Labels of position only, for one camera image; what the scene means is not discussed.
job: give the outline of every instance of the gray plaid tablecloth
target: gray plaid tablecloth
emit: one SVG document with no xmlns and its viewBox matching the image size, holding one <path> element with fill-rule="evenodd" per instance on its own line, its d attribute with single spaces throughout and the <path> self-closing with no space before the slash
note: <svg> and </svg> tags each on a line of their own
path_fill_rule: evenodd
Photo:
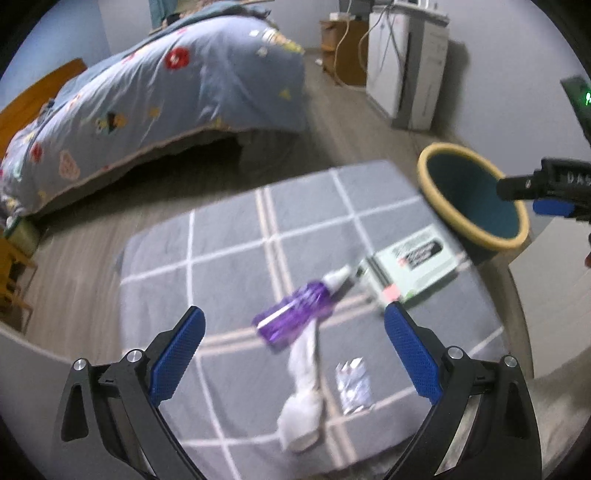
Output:
<svg viewBox="0 0 591 480">
<path fill-rule="evenodd" d="M 172 218 L 135 235 L 121 267 L 123 351 L 145 348 L 189 305 L 207 333 L 160 410 L 197 467 L 216 480 L 288 480 L 342 469 L 413 435 L 430 404 L 390 344 L 378 308 L 354 286 L 319 333 L 324 436 L 282 452 L 277 417 L 294 391 L 288 351 L 273 353 L 251 319 L 294 288 L 435 223 L 461 260 L 457 276 L 410 308 L 445 345 L 475 358 L 507 352 L 476 269 L 422 196 L 387 161 L 273 184 Z M 338 363 L 362 356 L 373 410 L 342 416 Z"/>
</svg>

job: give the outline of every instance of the floor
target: floor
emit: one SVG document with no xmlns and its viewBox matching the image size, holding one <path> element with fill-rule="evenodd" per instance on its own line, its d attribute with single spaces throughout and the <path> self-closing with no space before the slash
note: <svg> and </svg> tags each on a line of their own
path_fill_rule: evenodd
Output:
<svg viewBox="0 0 591 480">
<path fill-rule="evenodd" d="M 310 127 L 284 162 L 245 172 L 234 141 L 194 147 L 136 167 L 115 184 L 43 217 L 46 232 L 35 255 L 39 269 L 25 295 L 35 308 L 26 338 L 69 359 L 118 361 L 118 255 L 133 234 L 196 206 L 272 181 L 378 158 L 390 159 L 416 184 L 418 153 L 436 139 L 391 129 L 363 93 L 336 86 L 315 58 L 305 56 Z M 516 332 L 514 348 L 524 365 L 527 331 L 507 274 L 505 257 L 482 269 L 499 314 Z"/>
</svg>

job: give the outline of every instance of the bottle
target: bottle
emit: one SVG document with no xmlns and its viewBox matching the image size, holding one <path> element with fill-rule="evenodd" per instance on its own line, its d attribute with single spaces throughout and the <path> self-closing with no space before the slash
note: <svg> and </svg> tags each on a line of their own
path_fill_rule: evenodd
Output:
<svg viewBox="0 0 591 480">
<path fill-rule="evenodd" d="M 351 275 L 350 266 L 327 273 L 285 297 L 266 312 L 254 317 L 252 324 L 268 343 L 285 346 L 293 342 L 312 318 L 328 314 L 331 296 Z"/>
</svg>

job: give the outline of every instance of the white appliance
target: white appliance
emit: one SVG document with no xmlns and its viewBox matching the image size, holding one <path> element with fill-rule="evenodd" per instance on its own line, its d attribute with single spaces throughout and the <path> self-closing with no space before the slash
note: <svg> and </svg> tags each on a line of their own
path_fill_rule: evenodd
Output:
<svg viewBox="0 0 591 480">
<path fill-rule="evenodd" d="M 406 2 L 384 8 L 375 7 L 369 16 L 366 92 L 393 127 L 429 130 L 447 56 L 449 18 Z"/>
</svg>

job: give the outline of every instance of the crumpled white cloth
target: crumpled white cloth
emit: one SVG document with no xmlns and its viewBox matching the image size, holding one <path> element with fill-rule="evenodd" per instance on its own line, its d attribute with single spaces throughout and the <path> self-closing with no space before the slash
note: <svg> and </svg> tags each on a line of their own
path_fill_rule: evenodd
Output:
<svg viewBox="0 0 591 480">
<path fill-rule="evenodd" d="M 284 451 L 302 452 L 320 437 L 324 399 L 316 356 L 317 327 L 313 319 L 291 345 L 287 369 L 294 378 L 295 393 L 287 399 L 277 419 L 277 433 Z"/>
</svg>

